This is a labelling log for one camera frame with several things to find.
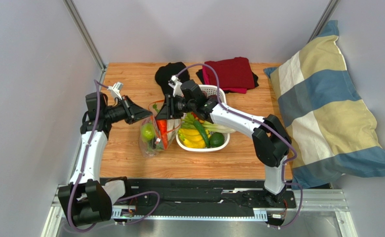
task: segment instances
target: wooden tabletop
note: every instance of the wooden tabletop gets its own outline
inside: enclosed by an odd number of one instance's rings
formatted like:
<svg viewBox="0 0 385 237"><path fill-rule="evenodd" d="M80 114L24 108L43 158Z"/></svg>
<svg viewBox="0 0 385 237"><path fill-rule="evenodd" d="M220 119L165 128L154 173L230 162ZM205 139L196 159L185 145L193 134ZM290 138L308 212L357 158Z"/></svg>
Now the wooden tabletop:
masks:
<svg viewBox="0 0 385 237"><path fill-rule="evenodd" d="M147 108L151 102L164 98L160 86L154 80L159 67L166 63L111 63L104 84L113 85L117 81L124 84L121 94L128 95L139 106ZM258 75L259 87L246 94L229 93L227 104L246 113L280 117L278 104L264 68L279 64L251 64ZM195 73L200 67L189 69L191 79L201 84ZM114 101L108 91L102 90ZM129 178L194 178L194 179L264 179L264 165L257 159L254 145L247 136L236 132L231 134L229 144L212 153L187 152L176 141L167 151L152 158L142 156L139 148L140 122L128 125L121 121L114 123L108 144L104 150L101 177L127 176ZM290 166L285 172L286 179L292 178Z"/></svg>

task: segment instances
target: plastic bag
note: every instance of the plastic bag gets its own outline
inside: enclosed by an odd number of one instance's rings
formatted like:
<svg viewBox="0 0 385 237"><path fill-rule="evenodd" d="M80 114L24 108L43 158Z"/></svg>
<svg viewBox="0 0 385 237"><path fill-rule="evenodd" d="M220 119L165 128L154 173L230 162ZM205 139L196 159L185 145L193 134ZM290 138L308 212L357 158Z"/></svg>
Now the plastic bag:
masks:
<svg viewBox="0 0 385 237"><path fill-rule="evenodd" d="M160 100L149 105L149 111L153 113L153 116L144 119L140 126L139 146L142 155L146 158L154 157L159 152L167 150L181 127L180 119L156 121L154 117L159 111L158 108L162 107L163 102ZM166 130L161 131L159 127L166 127Z"/></svg>

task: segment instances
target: striped fabric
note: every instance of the striped fabric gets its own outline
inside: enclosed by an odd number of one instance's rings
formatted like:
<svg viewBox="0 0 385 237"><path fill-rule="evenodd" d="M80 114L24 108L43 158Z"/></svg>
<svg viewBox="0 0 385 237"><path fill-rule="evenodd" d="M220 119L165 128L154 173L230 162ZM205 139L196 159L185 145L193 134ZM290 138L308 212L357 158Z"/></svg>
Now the striped fabric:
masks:
<svg viewBox="0 0 385 237"><path fill-rule="evenodd" d="M385 150L377 121L347 72L336 45L337 21L279 68L267 68L292 145L293 180L304 188L342 174L385 176Z"/></svg>

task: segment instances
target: wall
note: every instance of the wall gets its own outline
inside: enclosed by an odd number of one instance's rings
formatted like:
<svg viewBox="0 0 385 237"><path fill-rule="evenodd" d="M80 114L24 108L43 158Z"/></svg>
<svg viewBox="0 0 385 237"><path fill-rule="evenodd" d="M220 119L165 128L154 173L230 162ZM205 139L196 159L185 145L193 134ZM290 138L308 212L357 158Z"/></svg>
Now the wall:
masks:
<svg viewBox="0 0 385 237"><path fill-rule="evenodd" d="M0 1L0 236L40 236L99 76L63 1Z"/></svg>
<svg viewBox="0 0 385 237"><path fill-rule="evenodd" d="M75 0L109 62L285 62L308 41L328 0Z"/></svg>
<svg viewBox="0 0 385 237"><path fill-rule="evenodd" d="M339 21L338 46L360 96L378 121L385 148L385 1L342 0L332 19ZM385 177L343 176L343 188L359 236L385 237Z"/></svg>

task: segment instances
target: green pepper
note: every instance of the green pepper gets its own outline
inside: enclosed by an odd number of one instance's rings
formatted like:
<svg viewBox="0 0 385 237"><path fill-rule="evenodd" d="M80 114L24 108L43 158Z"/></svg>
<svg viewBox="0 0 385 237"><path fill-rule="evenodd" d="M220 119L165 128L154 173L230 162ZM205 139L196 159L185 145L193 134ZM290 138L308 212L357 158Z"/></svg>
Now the green pepper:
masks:
<svg viewBox="0 0 385 237"><path fill-rule="evenodd" d="M193 125L199 131L200 135L203 137L203 140L206 143L207 148L210 148L209 138L207 137L207 133L203 125L201 125L201 123L197 120L194 120Z"/></svg>

